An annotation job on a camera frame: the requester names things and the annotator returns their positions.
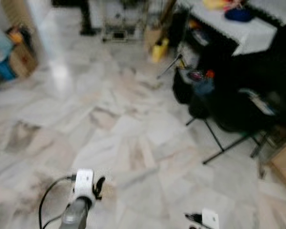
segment white tablecloth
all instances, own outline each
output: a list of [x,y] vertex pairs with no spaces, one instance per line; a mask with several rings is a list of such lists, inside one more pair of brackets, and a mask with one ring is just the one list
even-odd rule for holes
[[191,14],[239,45],[233,55],[266,51],[276,34],[276,27],[254,18],[250,22],[237,22],[225,18],[223,10],[209,10],[202,0],[179,0],[178,4],[193,6]]

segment marble floor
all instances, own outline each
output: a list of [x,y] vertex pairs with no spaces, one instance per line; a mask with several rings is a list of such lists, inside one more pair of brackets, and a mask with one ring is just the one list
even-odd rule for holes
[[[286,229],[286,188],[271,171],[258,178],[254,143],[202,166],[218,147],[202,121],[185,127],[172,72],[156,80],[170,59],[152,64],[140,42],[80,37],[80,18],[52,9],[38,28],[39,67],[0,87],[0,229],[37,229],[45,189],[78,168],[106,176],[88,229],[187,229],[184,213],[202,208],[221,229]],[[210,122],[225,144],[238,137]],[[44,222],[69,191],[62,182],[48,195]]]

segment tripod stand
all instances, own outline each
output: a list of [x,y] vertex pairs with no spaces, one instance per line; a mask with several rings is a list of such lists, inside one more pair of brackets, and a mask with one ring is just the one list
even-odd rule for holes
[[[186,14],[186,19],[185,19],[185,23],[184,23],[184,30],[183,30],[183,34],[182,34],[182,39],[181,39],[181,48],[180,51],[183,49],[184,46],[184,41],[185,41],[185,36],[186,36],[186,31],[187,31],[187,27],[189,24],[189,20],[190,20],[190,14],[191,14],[191,10],[192,10],[192,6],[190,6],[187,10],[187,14]],[[172,66],[174,66],[174,64],[182,59],[182,54],[178,53],[177,57],[168,65],[168,67],[160,74],[157,76],[157,79],[160,79]]]

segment black cable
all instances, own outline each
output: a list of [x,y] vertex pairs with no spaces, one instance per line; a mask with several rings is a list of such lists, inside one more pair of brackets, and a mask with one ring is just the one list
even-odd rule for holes
[[54,182],[47,188],[47,190],[46,190],[46,192],[44,193],[44,195],[43,195],[43,197],[42,197],[42,199],[41,199],[41,202],[40,202],[40,204],[39,204],[39,210],[38,210],[39,229],[43,229],[43,227],[42,227],[42,220],[41,220],[41,212],[42,212],[42,205],[43,205],[43,203],[44,203],[44,200],[45,200],[45,198],[46,198],[48,192],[49,192],[58,182],[60,182],[60,181],[62,181],[62,180],[70,180],[70,179],[72,179],[71,176],[61,177],[61,178],[57,179],[56,181],[54,181]]
[[62,216],[62,214],[57,216],[57,217],[54,217],[54,218],[50,219],[48,222],[46,222],[46,224],[43,226],[42,229],[45,229],[50,223],[52,223],[53,221],[58,220],[61,216]]

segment cardboard box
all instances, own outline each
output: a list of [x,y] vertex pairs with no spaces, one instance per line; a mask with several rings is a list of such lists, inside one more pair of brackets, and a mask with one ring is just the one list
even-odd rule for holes
[[19,78],[27,78],[38,65],[25,43],[14,47],[10,54],[10,67]]
[[152,49],[152,47],[161,39],[163,35],[163,29],[151,29],[146,27],[145,34],[144,34],[144,43],[145,47],[148,51]]

